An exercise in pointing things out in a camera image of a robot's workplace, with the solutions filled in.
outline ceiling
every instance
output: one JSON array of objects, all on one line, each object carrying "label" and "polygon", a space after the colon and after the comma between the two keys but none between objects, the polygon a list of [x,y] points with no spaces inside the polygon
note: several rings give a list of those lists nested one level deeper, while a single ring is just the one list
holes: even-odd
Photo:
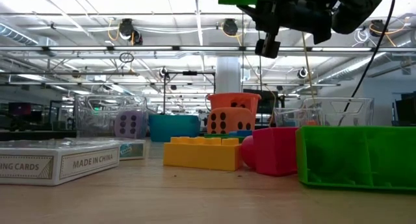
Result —
[{"label": "ceiling", "polygon": [[[380,6],[373,12],[363,26],[370,25],[373,19],[386,18],[391,0],[383,0]],[[70,18],[62,15],[65,12]],[[395,9],[390,31],[398,31],[390,37],[396,45],[402,41],[408,41],[408,34],[416,24],[416,0],[396,0]],[[116,28],[123,18],[133,19],[134,26],[140,31],[143,37],[143,45],[194,45],[194,46],[255,46],[259,37],[264,38],[264,33],[255,30],[255,22],[242,14],[235,6],[219,5],[218,0],[1,0],[0,3],[0,23],[9,25],[17,31],[33,37],[47,37],[52,39],[59,46],[86,46],[104,45],[127,46],[129,41],[116,37]],[[236,19],[239,33],[242,34],[240,41],[235,37],[226,36],[220,26],[226,18]],[[276,39],[281,41],[282,47],[301,47],[301,32],[281,29]],[[306,45],[308,47],[374,47],[378,38],[368,35],[368,29],[364,32],[356,31],[349,35],[332,34],[332,38],[319,45],[313,44],[313,37],[306,35]],[[21,46],[9,38],[0,36],[2,46]],[[387,39],[382,44],[383,47],[392,47]],[[403,47],[414,47],[413,44],[405,44]],[[15,56],[24,61],[37,66],[38,69],[46,69],[47,59],[44,55],[35,52],[3,52],[10,56]],[[259,58],[253,53],[183,53],[180,51],[141,51],[133,53],[135,60],[131,64],[124,66],[121,70],[121,62],[117,59],[119,53],[104,52],[81,52],[85,57],[94,59],[79,59],[70,57],[72,51],[62,51],[57,53],[61,58],[50,60],[50,68],[54,72],[68,72],[75,69],[82,72],[107,72],[110,75],[105,77],[107,82],[160,82],[159,71],[165,67],[169,71],[215,71],[216,58],[218,56],[238,56],[240,63],[244,61],[244,72],[250,72],[250,79],[247,83],[258,83],[254,70],[261,65],[263,69],[263,82],[269,83],[288,83],[303,84],[306,79],[299,79],[297,72],[306,66],[306,60],[302,53],[280,53],[277,59]],[[313,71],[313,79],[319,80],[321,77],[328,76],[338,67],[355,58],[367,57],[364,53],[310,53],[308,56],[309,65]],[[136,75],[122,75],[132,69]],[[399,73],[394,73],[395,78],[400,77]],[[19,81],[22,77],[13,77],[13,81]],[[60,82],[86,82],[82,76],[74,79],[69,76],[55,75],[48,79],[59,79]],[[184,77],[178,75],[173,82],[208,82],[204,76]],[[337,80],[326,81],[326,83],[337,83]],[[62,85],[65,89],[73,90],[73,86]],[[97,86],[77,87],[80,90],[89,92],[101,92]],[[151,102],[157,103],[161,100],[158,89],[161,85],[150,87],[149,85],[128,85],[121,86],[134,94],[146,95]],[[211,85],[205,86],[178,86],[175,93],[212,93]],[[189,99],[190,103],[205,103],[203,95],[193,95],[197,99]],[[177,102],[172,103],[169,108],[177,108]]]}]

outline transparent bin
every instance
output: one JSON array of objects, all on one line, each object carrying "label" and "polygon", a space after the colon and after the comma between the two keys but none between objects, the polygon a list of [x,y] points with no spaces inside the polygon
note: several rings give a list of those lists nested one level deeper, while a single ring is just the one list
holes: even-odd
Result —
[{"label": "transparent bin", "polygon": [[144,138],[146,98],[124,95],[76,95],[77,137]]},{"label": "transparent bin", "polygon": [[302,108],[320,108],[325,126],[372,125],[374,99],[372,98],[306,98]]},{"label": "transparent bin", "polygon": [[321,125],[322,110],[319,108],[275,108],[274,120],[277,127]]}]

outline yellow lego brick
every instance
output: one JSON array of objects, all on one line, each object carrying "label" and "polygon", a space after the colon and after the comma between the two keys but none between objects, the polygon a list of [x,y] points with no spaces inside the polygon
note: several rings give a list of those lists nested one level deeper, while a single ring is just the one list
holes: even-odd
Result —
[{"label": "yellow lego brick", "polygon": [[235,171],[242,166],[239,139],[172,137],[163,165]]}]

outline metal frame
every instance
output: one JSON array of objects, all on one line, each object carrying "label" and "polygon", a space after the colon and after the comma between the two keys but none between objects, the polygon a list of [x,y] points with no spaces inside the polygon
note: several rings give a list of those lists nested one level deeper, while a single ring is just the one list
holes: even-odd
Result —
[{"label": "metal frame", "polygon": [[[169,80],[169,82],[166,82],[166,77],[169,74],[172,74],[174,76]],[[215,78],[216,78],[215,77],[215,72],[209,72],[209,71],[203,71],[203,72],[200,72],[200,71],[182,71],[182,72],[179,72],[179,71],[167,71],[166,70],[166,73],[163,76],[163,112],[162,112],[162,114],[165,114],[166,113],[166,85],[169,84],[170,81],[172,81],[177,75],[188,75],[188,76],[190,76],[190,75],[192,75],[192,76],[203,75],[205,78],[207,78],[206,75],[213,75],[214,76],[214,82],[211,82],[207,78],[207,80],[209,82],[208,83],[204,83],[203,85],[210,85],[210,84],[212,84],[214,86],[214,93],[215,93],[215,82],[216,82],[216,80],[215,80]],[[186,83],[184,85],[194,85],[194,83]]]}]

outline clear plastic box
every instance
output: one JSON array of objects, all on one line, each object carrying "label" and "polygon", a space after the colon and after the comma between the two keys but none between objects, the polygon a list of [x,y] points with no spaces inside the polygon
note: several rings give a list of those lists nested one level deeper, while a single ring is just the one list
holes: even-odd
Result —
[{"label": "clear plastic box", "polygon": [[126,95],[75,96],[77,137],[144,138],[146,98]]},{"label": "clear plastic box", "polygon": [[372,125],[374,99],[372,98],[306,98],[302,108],[320,108],[325,126]]},{"label": "clear plastic box", "polygon": [[321,125],[322,110],[319,108],[275,108],[274,119],[277,127]]}]

